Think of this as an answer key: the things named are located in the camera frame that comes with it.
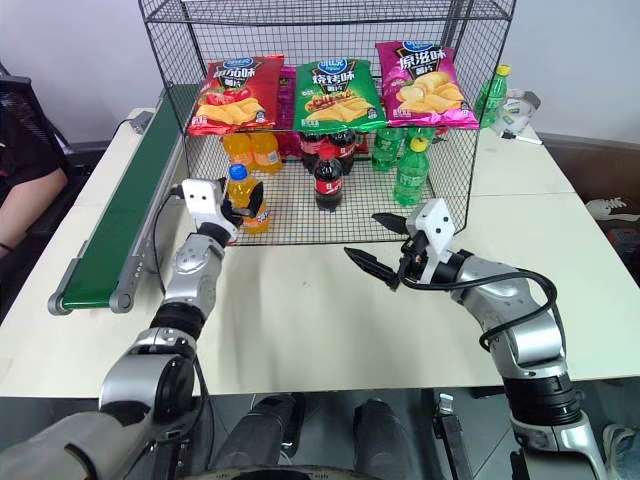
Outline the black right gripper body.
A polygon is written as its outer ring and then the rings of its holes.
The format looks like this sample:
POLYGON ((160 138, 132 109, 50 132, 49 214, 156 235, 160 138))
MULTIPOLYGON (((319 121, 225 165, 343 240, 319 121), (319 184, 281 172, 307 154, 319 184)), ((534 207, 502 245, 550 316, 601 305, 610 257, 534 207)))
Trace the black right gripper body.
POLYGON ((399 260, 397 277, 410 289, 430 289, 430 281, 422 280, 429 257, 426 249, 429 245, 424 233, 416 233, 401 246, 402 257, 399 260))

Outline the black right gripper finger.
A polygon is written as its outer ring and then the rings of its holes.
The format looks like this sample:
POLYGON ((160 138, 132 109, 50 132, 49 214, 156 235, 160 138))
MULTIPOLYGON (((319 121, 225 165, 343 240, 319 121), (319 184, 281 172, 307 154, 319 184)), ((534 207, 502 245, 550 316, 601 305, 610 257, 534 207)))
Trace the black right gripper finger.
POLYGON ((397 273, 374 255, 351 247, 345 247, 344 252, 362 271, 382 281, 390 290, 397 290, 400 284, 397 273))
POLYGON ((405 217, 393 213, 383 212, 373 214, 372 218, 387 230, 390 230, 399 235, 409 235, 407 219, 405 217))

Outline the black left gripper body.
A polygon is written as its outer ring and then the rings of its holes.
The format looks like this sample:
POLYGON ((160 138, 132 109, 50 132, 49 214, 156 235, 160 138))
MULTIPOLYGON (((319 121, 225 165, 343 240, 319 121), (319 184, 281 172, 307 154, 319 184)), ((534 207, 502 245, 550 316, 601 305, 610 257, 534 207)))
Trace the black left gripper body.
POLYGON ((234 207, 229 198, 223 200, 222 215, 232 224, 242 224, 245 219, 254 218, 255 210, 250 207, 234 207))

